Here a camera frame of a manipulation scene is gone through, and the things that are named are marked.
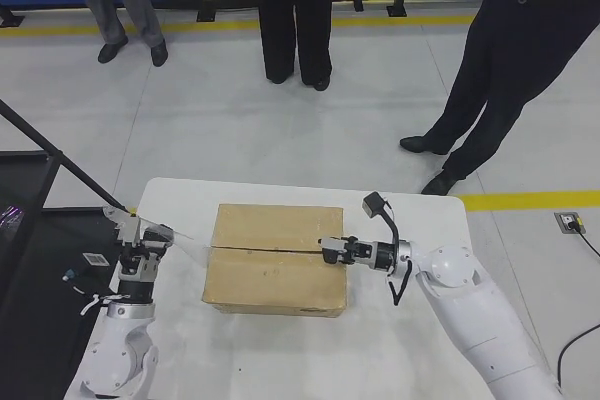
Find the barcode label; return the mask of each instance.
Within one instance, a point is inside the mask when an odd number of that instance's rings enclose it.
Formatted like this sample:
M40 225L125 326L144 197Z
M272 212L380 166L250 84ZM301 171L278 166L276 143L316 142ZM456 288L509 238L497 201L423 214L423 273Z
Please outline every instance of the barcode label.
M109 261L102 254L82 253L82 256L93 267L109 267Z

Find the dark suit trousers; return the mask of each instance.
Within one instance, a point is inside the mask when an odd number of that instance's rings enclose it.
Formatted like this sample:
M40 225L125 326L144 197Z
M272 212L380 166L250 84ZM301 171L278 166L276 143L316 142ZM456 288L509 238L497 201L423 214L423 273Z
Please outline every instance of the dark suit trousers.
M600 0L484 0L444 113L425 140L449 151L482 115L443 168L464 179L491 158L525 104L560 75L599 24Z
M293 73L296 38L302 81L314 85L331 75L331 0L262 0L259 13L268 79Z

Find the black pole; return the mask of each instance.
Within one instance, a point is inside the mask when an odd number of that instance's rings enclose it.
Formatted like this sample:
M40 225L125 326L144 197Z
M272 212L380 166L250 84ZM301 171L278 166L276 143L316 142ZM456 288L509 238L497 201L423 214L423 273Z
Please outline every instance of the black pole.
M387 6L390 17L406 17L407 10L404 9L404 0L394 0L393 5Z
M22 23L24 16L13 15L11 10L0 4L0 18L2 18L2 24L0 25L0 28L17 28Z
M124 206L118 202L112 195L102 188L96 181L94 181L86 172L81 170L73 161L71 161L64 153L54 146L50 141L47 140L40 132L38 132L33 126L29 125L21 116L18 115L11 107L9 107L4 101L0 99L0 115L2 115L7 121L13 126L18 128L20 132L24 133L33 140L38 146L49 155L56 157L60 160L60 163L69 170L76 178L80 179L85 185L91 190L96 192L98 196L102 197L104 201L111 204L112 206L121 210L127 211Z

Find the person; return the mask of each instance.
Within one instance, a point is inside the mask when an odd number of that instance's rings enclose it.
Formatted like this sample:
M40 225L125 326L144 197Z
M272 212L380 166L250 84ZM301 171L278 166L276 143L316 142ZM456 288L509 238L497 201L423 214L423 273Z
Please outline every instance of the person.
M297 35L302 82L326 90L332 70L331 0L262 0L258 12L267 79L281 84L293 75Z
M422 194L447 195L491 158L525 104L560 75L599 24L600 0L483 0L442 116L424 136L400 141L412 153L446 155L482 112Z
M129 39L118 19L113 0L86 0L86 2L96 18L105 42L98 55L98 61L106 64L118 55L120 49L129 43ZM153 65L161 67L167 61L169 53L151 0L124 0L124 6L140 36L151 48Z

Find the yellow floor line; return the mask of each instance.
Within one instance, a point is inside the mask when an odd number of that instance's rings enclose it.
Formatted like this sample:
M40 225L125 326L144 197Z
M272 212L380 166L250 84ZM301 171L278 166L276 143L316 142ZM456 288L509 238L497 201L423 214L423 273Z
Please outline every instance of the yellow floor line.
M467 211L507 211L600 207L600 190L498 193L458 196Z
M467 25L473 20L471 15L457 16L414 16L406 18L389 17L352 17L334 18L333 26L346 27L382 27L382 26L405 26L405 25ZM130 32L134 32L132 26L126 26ZM208 23L185 22L163 25L164 32L212 32L212 31L236 31L258 29L257 20L246 21L218 21ZM31 36L68 36L68 35L95 35L98 28L95 25L84 26L41 26L22 28L0 29L1 37L31 37Z

